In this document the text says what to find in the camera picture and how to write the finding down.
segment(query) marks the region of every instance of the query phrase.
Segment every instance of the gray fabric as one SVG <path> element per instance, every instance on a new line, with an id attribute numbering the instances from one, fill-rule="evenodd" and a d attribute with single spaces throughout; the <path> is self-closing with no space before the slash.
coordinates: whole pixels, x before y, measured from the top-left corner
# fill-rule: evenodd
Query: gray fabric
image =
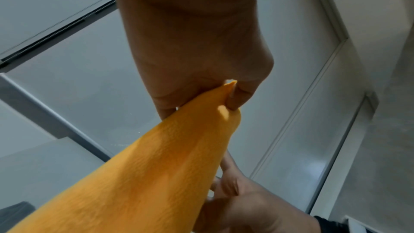
<path id="1" fill-rule="evenodd" d="M 6 233 L 35 210 L 32 204 L 25 201 L 0 209 L 0 233 Z"/>

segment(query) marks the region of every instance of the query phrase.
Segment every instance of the black wristband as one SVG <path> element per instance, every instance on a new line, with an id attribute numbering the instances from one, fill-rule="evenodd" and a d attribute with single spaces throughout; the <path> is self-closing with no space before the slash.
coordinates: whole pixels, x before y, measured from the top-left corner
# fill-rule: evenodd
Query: black wristband
<path id="1" fill-rule="evenodd" d="M 315 216 L 319 222 L 321 233 L 349 233 L 348 226 L 334 221 Z"/>

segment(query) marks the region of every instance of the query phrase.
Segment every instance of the hand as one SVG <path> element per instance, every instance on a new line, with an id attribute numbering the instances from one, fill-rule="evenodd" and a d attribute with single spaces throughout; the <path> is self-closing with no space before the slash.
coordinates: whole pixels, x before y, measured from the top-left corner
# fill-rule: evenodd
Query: hand
<path id="1" fill-rule="evenodd" d="M 273 58 L 256 0 L 117 0 L 141 78 L 162 119 L 202 92 L 237 80 L 237 109 L 270 74 Z"/>
<path id="2" fill-rule="evenodd" d="M 245 177 L 227 152 L 194 232 L 320 233 L 318 221 Z"/>

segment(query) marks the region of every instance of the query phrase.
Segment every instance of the yellow cloth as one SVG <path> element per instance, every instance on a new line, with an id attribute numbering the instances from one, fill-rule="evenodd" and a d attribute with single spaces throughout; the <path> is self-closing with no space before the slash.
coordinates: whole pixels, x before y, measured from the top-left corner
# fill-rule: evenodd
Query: yellow cloth
<path id="1" fill-rule="evenodd" d="M 240 112 L 204 93 L 9 232 L 189 233 Z"/>

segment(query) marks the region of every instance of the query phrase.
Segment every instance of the dark object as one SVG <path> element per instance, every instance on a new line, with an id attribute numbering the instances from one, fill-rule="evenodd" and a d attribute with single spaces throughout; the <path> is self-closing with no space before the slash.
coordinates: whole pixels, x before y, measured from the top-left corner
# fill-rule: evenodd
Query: dark object
<path id="1" fill-rule="evenodd" d="M 328 221 L 324 218 L 315 216 L 319 222 L 320 231 L 322 233 L 349 233 L 349 228 L 345 224 L 334 221 Z"/>
<path id="2" fill-rule="evenodd" d="M 6 233 L 35 210 L 35 207 L 26 201 L 0 209 L 0 233 Z"/>

